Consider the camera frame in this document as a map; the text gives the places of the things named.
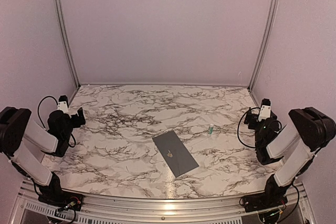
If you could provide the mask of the green white glue stick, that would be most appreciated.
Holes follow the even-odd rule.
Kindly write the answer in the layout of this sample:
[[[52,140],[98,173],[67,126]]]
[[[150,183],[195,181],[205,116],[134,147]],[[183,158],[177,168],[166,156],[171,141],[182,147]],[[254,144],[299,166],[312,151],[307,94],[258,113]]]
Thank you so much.
[[[214,128],[214,124],[210,124],[209,127],[208,127],[208,131],[207,131],[208,135],[212,134],[213,128]]]

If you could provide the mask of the dark grey envelope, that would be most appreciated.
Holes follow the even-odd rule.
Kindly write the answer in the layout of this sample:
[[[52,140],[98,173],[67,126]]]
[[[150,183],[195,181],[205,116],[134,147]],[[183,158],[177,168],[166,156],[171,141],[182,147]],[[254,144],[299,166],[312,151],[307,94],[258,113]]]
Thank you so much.
[[[196,168],[199,164],[174,131],[152,138],[175,178]]]

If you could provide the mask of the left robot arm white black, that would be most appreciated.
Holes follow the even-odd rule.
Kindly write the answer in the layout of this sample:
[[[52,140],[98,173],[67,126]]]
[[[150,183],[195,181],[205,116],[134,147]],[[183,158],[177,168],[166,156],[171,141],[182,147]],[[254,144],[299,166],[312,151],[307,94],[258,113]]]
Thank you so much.
[[[1,153],[32,181],[40,202],[56,206],[60,211],[80,211],[83,195],[64,190],[59,176],[43,165],[27,145],[35,146],[46,155],[64,157],[72,146],[73,130],[85,123],[82,109],[74,115],[62,110],[51,112],[47,129],[31,117],[29,109],[8,106],[1,112]]]

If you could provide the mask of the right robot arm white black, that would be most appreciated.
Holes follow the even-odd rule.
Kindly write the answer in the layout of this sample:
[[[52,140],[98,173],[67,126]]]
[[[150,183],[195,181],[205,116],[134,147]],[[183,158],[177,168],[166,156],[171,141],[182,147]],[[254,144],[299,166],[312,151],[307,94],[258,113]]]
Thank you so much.
[[[267,179],[262,192],[241,198],[246,212],[260,211],[287,202],[287,190],[312,164],[314,158],[335,138],[335,121],[313,107],[292,109],[291,121],[283,125],[267,105],[258,114],[248,110],[244,123],[254,130],[258,161],[283,165]]]

